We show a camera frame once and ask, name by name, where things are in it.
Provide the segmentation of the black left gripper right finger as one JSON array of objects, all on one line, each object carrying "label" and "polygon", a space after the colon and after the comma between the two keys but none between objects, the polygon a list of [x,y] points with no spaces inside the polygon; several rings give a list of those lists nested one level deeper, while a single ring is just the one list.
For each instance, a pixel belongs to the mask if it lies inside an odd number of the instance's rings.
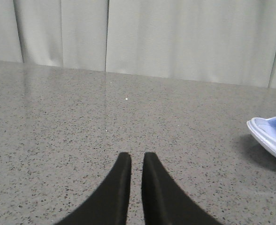
[{"label": "black left gripper right finger", "polygon": [[141,191],[146,225],[220,224],[185,194],[154,152],[145,153]]}]

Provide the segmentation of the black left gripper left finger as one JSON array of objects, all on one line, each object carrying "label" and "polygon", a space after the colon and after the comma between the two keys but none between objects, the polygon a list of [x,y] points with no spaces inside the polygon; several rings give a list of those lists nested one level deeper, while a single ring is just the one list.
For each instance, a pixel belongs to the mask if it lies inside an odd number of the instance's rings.
[{"label": "black left gripper left finger", "polygon": [[124,225],[130,197],[131,157],[121,152],[98,188],[58,225]]}]

